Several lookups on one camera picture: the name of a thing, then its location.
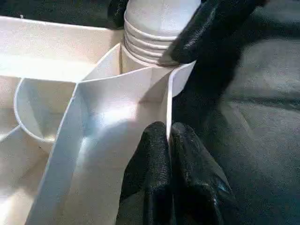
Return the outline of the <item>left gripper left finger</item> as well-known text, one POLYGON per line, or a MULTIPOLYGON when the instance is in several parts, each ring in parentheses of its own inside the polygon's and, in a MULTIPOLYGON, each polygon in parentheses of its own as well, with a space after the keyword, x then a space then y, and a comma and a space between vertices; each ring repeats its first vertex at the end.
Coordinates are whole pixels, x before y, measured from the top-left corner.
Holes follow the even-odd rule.
POLYGON ((120 225, 170 225, 173 218, 171 163, 164 123, 148 125, 123 175, 120 225))

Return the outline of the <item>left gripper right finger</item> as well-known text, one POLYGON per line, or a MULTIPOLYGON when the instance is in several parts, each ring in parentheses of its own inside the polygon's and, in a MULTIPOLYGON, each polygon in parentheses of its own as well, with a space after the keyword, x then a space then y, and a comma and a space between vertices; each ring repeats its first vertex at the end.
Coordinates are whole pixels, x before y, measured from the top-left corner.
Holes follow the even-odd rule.
POLYGON ((188 125, 174 123, 172 175, 179 225, 238 225, 240 212, 229 182, 188 125))

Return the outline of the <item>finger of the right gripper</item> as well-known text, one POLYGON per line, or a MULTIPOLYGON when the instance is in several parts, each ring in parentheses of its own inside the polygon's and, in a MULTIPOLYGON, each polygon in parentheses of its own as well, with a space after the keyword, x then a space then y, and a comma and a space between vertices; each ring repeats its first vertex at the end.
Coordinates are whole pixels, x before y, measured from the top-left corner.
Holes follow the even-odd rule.
POLYGON ((160 64, 188 64, 212 55, 217 45, 232 35, 264 0, 207 0, 169 45, 160 64))
POLYGON ((119 30, 124 27, 124 14, 128 0, 111 0, 107 10, 108 28, 119 30))

